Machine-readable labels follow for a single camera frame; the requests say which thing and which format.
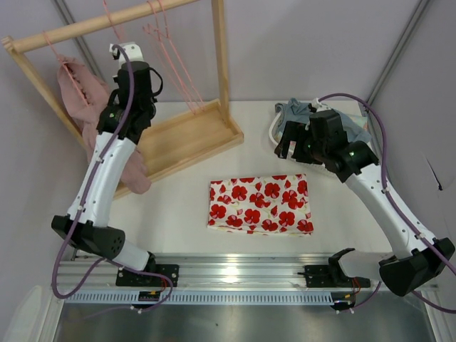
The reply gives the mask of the red poppy print skirt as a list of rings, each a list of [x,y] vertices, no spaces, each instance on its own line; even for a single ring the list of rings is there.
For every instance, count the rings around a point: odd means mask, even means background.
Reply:
[[[312,234],[305,174],[210,182],[207,226],[223,232],[264,236]]]

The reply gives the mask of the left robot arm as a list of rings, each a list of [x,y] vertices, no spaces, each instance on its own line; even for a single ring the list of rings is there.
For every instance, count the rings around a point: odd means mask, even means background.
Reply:
[[[99,256],[141,276],[157,273],[155,256],[130,243],[121,229],[109,227],[113,196],[128,159],[156,114],[153,68],[144,61],[124,63],[116,88],[101,112],[95,148],[81,188],[66,215],[53,217],[51,227],[71,246]]]

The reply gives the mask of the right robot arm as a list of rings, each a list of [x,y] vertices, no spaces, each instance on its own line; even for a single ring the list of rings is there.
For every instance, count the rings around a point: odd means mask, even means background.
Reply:
[[[378,280],[405,296],[451,266],[455,245],[415,226],[418,218],[388,186],[379,159],[367,143],[348,140],[336,111],[312,113],[307,124],[287,122],[274,152],[282,159],[323,165],[361,200],[386,236],[390,254],[351,248],[334,254],[330,261],[344,276]]]

